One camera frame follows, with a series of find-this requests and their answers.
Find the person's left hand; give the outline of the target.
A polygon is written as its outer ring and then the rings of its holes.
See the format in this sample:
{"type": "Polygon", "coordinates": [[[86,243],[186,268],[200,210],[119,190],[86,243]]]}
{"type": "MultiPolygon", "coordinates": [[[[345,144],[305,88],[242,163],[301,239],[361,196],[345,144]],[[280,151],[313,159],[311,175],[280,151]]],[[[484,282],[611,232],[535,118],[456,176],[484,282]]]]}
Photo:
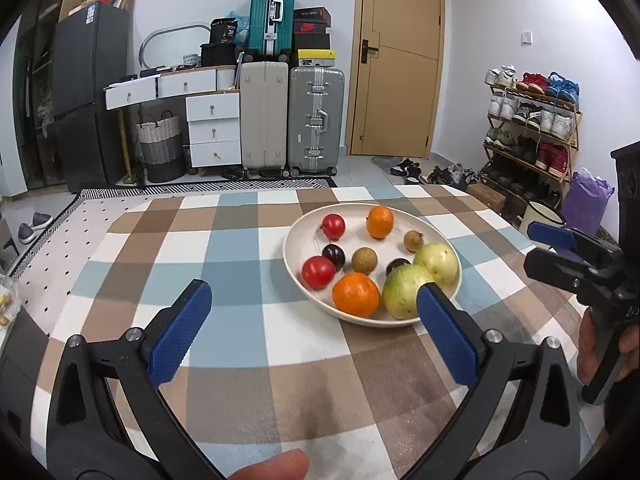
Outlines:
{"type": "Polygon", "coordinates": [[[309,466],[308,455],[296,448],[235,471],[229,480],[303,480],[309,466]]]}

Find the person's right hand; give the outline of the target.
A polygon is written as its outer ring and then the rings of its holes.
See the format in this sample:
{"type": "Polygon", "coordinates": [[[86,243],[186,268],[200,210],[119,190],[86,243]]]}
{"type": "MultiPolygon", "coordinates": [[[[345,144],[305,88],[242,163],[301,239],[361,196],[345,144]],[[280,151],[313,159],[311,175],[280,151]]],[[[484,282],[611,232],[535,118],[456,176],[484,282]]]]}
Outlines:
{"type": "MultiPolygon", "coordinates": [[[[626,358],[617,379],[622,380],[639,367],[639,325],[628,326],[620,336],[620,354],[626,358]]],[[[587,385],[592,381],[600,361],[596,356],[596,328],[592,312],[585,310],[579,327],[577,376],[587,385]]]]}

